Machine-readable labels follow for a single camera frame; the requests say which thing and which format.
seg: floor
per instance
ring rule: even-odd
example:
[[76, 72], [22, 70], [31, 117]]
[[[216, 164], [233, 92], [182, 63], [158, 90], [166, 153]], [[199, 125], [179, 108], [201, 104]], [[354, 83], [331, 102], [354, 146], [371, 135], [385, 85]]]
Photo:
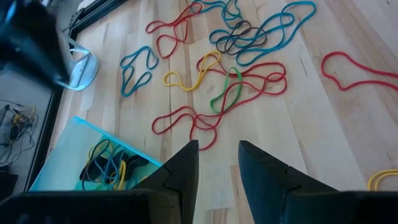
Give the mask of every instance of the floor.
[[[238, 6], [243, 17], [258, 26], [292, 1], [245, 0], [238, 1]], [[217, 128], [215, 145], [200, 153], [195, 223], [253, 223], [239, 175], [241, 139], [338, 190], [365, 190], [374, 172], [398, 166], [398, 92], [374, 85], [339, 91], [320, 70], [324, 55], [342, 50], [361, 64], [398, 72], [398, 25], [394, 22], [398, 21], [398, 1], [314, 2], [317, 13], [299, 29], [291, 43], [258, 61], [278, 61], [286, 66], [287, 91], [281, 96], [261, 96], [226, 114]], [[188, 4], [183, 0], [130, 0], [80, 33], [78, 42], [100, 60], [98, 76], [84, 91], [65, 90], [51, 147], [72, 116], [86, 119], [162, 162], [188, 142], [192, 122], [187, 118], [162, 135], [154, 134], [150, 127], [156, 117], [184, 105], [211, 113], [209, 101], [222, 92], [224, 76], [210, 72], [199, 88], [190, 92], [178, 86], [164, 86], [163, 76], [173, 70], [182, 76], [185, 85], [196, 82], [196, 61], [216, 50], [208, 41], [210, 32], [225, 28], [221, 9], [190, 19], [187, 43], [179, 43], [169, 59], [160, 60], [149, 84], [127, 98], [120, 94], [119, 67], [123, 56], [143, 45], [151, 46], [158, 55], [156, 38], [172, 34], [173, 30], [164, 28], [149, 35], [146, 26], [156, 19], [174, 20]], [[299, 6], [289, 11], [295, 14], [297, 23], [311, 9]], [[177, 33], [182, 36], [181, 27]], [[292, 28], [288, 28], [286, 35], [291, 33]], [[268, 38], [267, 44], [275, 44], [280, 33]], [[160, 44], [162, 52], [171, 50], [172, 42], [165, 40]], [[234, 57], [223, 55], [221, 61], [235, 65]], [[146, 70], [145, 56], [140, 56], [134, 66], [137, 80]], [[268, 74], [273, 70], [257, 71]], [[398, 80], [364, 72], [343, 57], [331, 58], [326, 70], [344, 85], [370, 78], [398, 84]], [[243, 87], [241, 99], [253, 94], [252, 89]], [[170, 119], [166, 119], [156, 128], [169, 124]], [[200, 146], [208, 144], [212, 137], [211, 131], [194, 134]], [[398, 180], [386, 179], [381, 189], [397, 190]]]
[[[15, 194], [28, 190], [25, 189], [25, 185], [51, 96], [52, 90], [47, 85], [43, 85], [37, 80], [33, 80], [30, 77], [23, 76], [20, 73], [12, 72], [10, 70], [2, 71], [0, 73], [0, 99], [13, 101], [24, 106], [34, 105], [39, 118], [37, 120], [37, 127], [32, 135], [33, 142], [30, 142], [28, 136], [25, 134], [22, 139], [14, 142], [10, 159], [7, 160], [7, 163], [9, 163], [15, 155], [20, 153], [21, 150], [29, 149], [33, 144], [35, 145], [32, 149], [23, 151], [20, 158], [11, 166], [10, 173], [18, 175], [18, 180], [14, 187]], [[7, 104], [9, 104], [11, 108], [23, 109], [3, 101], [0, 101], [0, 108], [4, 108]], [[8, 112], [7, 116], [11, 117], [12, 113]], [[10, 131], [11, 121], [5, 118], [0, 128], [0, 142], [4, 142], [3, 134], [9, 134]], [[1, 148], [0, 154], [3, 154], [4, 150], [4, 148]]]

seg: plastic container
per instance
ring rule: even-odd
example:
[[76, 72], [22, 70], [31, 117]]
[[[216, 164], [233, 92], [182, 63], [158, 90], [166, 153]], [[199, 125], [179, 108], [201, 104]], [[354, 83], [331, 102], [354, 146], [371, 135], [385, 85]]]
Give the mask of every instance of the plastic container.
[[[58, 143], [35, 179], [30, 191], [82, 190], [79, 176], [87, 163], [88, 153], [102, 139], [109, 139], [115, 146], [121, 145], [121, 149], [126, 148], [126, 153], [129, 156], [139, 155], [149, 161], [147, 165], [134, 170], [133, 178], [125, 183], [124, 189], [130, 189], [162, 166], [159, 161], [75, 116], [63, 130]], [[106, 190], [99, 183], [87, 181], [85, 181], [85, 189]]]

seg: red rubber band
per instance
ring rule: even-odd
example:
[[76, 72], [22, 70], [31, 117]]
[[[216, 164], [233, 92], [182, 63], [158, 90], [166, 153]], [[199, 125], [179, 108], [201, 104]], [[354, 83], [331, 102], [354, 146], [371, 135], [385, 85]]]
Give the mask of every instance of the red rubber band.
[[[194, 6], [199, 6], [200, 7], [199, 10], [197, 10], [194, 13], [189, 13], [189, 14], [184, 16], [184, 14], [189, 9], [191, 9]], [[187, 36], [188, 36], [188, 21], [187, 21], [187, 19], [192, 17], [192, 16], [195, 16], [195, 15], [199, 14], [201, 9], [202, 9], [202, 5], [200, 3], [198, 3], [198, 2], [194, 2], [191, 5], [189, 5], [188, 7], [186, 7], [182, 11], [182, 13], [176, 18], [176, 20], [174, 20], [172, 22], [166, 23], [166, 22], [163, 22], [163, 21], [160, 21], [160, 20], [156, 20], [156, 21], [150, 22], [147, 25], [147, 27], [145, 28], [145, 31], [148, 34], [153, 33], [155, 30], [160, 29], [161, 27], [173, 27], [174, 36], [167, 35], [167, 34], [162, 34], [162, 35], [158, 36], [158, 38], [156, 39], [157, 51], [158, 51], [158, 53], [159, 53], [161, 58], [163, 58], [163, 59], [169, 58], [172, 54], [174, 54], [175, 50], [177, 49], [177, 46], [178, 46], [179, 42], [185, 43], [185, 41], [187, 40]], [[177, 27], [178, 27], [179, 24], [181, 24], [183, 22], [185, 22], [185, 34], [183, 35], [184, 36], [183, 39], [179, 39], [177, 37]], [[169, 54], [167, 54], [167, 55], [162, 55], [162, 52], [160, 51], [160, 47], [159, 47], [160, 40], [161, 40], [161, 38], [164, 38], [164, 37], [172, 39], [172, 40], [175, 41], [172, 51]]]
[[398, 86], [396, 86], [394, 84], [391, 84], [389, 82], [384, 82], [384, 81], [379, 81], [379, 80], [364, 80], [364, 81], [354, 82], [354, 83], [352, 83], [352, 84], [350, 84], [348, 86], [342, 86], [340, 81], [336, 77], [334, 77], [333, 75], [330, 75], [329, 73], [325, 72], [325, 69], [324, 69], [326, 61], [330, 57], [336, 56], [336, 55], [344, 56], [345, 58], [347, 58], [351, 63], [353, 63], [357, 67], [362, 68], [365, 71], [372, 72], [372, 73], [374, 73], [376, 75], [385, 75], [385, 76], [390, 76], [390, 77], [393, 77], [393, 78], [398, 78], [398, 74], [392, 73], [392, 72], [383, 72], [383, 71], [375, 70], [373, 68], [369, 68], [367, 66], [361, 65], [360, 63], [354, 61], [354, 59], [352, 59], [347, 53], [344, 53], [344, 52], [330, 52], [327, 55], [325, 55], [324, 58], [322, 59], [321, 70], [322, 70], [322, 74], [325, 77], [333, 80], [337, 84], [339, 90], [346, 91], [346, 90], [349, 90], [350, 88], [353, 88], [353, 87], [356, 87], [356, 86], [359, 86], [359, 85], [365, 85], [365, 84], [379, 84], [379, 85], [388, 86], [388, 87], [393, 88], [394, 90], [398, 91]]
[[[203, 60], [203, 58], [201, 60], [199, 60], [198, 63], [197, 63], [197, 69], [198, 70], [199, 70], [199, 64], [201, 63], [202, 60]], [[270, 66], [270, 65], [277, 65], [277, 66], [282, 67], [283, 68], [283, 72], [272, 72], [272, 73], [268, 74], [265, 77], [262, 76], [262, 75], [249, 73], [250, 71], [254, 70], [257, 67], [264, 67], [264, 66]], [[214, 72], [221, 73], [223, 75], [226, 75], [226, 70], [224, 69], [222, 64], [220, 64], [220, 66], [221, 66], [222, 70], [217, 70], [217, 69], [214, 69], [214, 68], [212, 68], [210, 70], [214, 71]], [[230, 73], [230, 75], [232, 77], [236, 77], [237, 76], [236, 74], [233, 74], [233, 73]], [[212, 114], [212, 115], [209, 115], [209, 114], [197, 114], [193, 108], [191, 108], [189, 106], [182, 106], [182, 107], [176, 109], [175, 111], [173, 111], [173, 112], [171, 112], [169, 114], [157, 117], [152, 122], [152, 127], [151, 127], [152, 131], [155, 134], [163, 134], [166, 131], [170, 130], [173, 126], [175, 126], [181, 118], [183, 118], [185, 116], [189, 116], [192, 119], [192, 125], [191, 125], [190, 134], [189, 134], [189, 139], [190, 140], [192, 140], [193, 132], [194, 132], [195, 128], [198, 128], [198, 129], [201, 129], [201, 130], [204, 130], [204, 131], [212, 130], [214, 132], [214, 137], [211, 140], [211, 142], [207, 146], [205, 146], [205, 147], [200, 149], [201, 151], [202, 150], [206, 150], [206, 149], [209, 149], [212, 145], [214, 145], [214, 143], [215, 143], [215, 141], [217, 139], [217, 130], [216, 129], [217, 129], [218, 125], [220, 125], [221, 119], [222, 119], [224, 114], [229, 113], [234, 108], [237, 108], [237, 107], [239, 107], [239, 106], [241, 106], [241, 105], [243, 105], [245, 103], [248, 103], [248, 102], [250, 102], [252, 100], [255, 100], [256, 98], [258, 98], [262, 94], [267, 94], [267, 95], [271, 95], [271, 96], [278, 96], [278, 95], [283, 94], [286, 91], [286, 89], [287, 89], [286, 69], [285, 69], [285, 66], [283, 64], [279, 63], [279, 62], [266, 62], [266, 63], [253, 65], [251, 68], [249, 68], [246, 71], [244, 71], [242, 73], [242, 76], [261, 78], [263, 80], [263, 85], [262, 85], [261, 88], [257, 88], [253, 84], [251, 84], [249, 82], [245, 82], [245, 81], [232, 83], [226, 89], [226, 91], [225, 91], [225, 93], [223, 95], [223, 101], [222, 101], [222, 104], [221, 104], [221, 111], [220, 111], [219, 114]], [[267, 86], [268, 83], [270, 83], [270, 82], [279, 82], [279, 81], [282, 81], [282, 80], [284, 81], [284, 87], [280, 91], [278, 91], [278, 92], [264, 91], [266, 89], [266, 86]], [[232, 87], [234, 87], [234, 86], [236, 86], [238, 84], [243, 84], [243, 85], [250, 86], [251, 88], [257, 90], [258, 93], [256, 95], [252, 96], [251, 98], [248, 98], [248, 99], [245, 99], [245, 100], [242, 100], [240, 102], [235, 103], [228, 110], [224, 111], [225, 104], [226, 104], [226, 96], [227, 96], [228, 92], [230, 91], [230, 89], [232, 89]], [[170, 124], [170, 126], [167, 126], [165, 129], [163, 129], [161, 131], [156, 131], [155, 130], [155, 124], [160, 119], [171, 118], [171, 116], [177, 114], [178, 112], [180, 112], [182, 110], [188, 110], [188, 113], [183, 113], [180, 116], [178, 116], [177, 119], [175, 119]], [[206, 118], [217, 118], [217, 120], [216, 120], [216, 122], [214, 124], [210, 124], [209, 122], [205, 121]]]

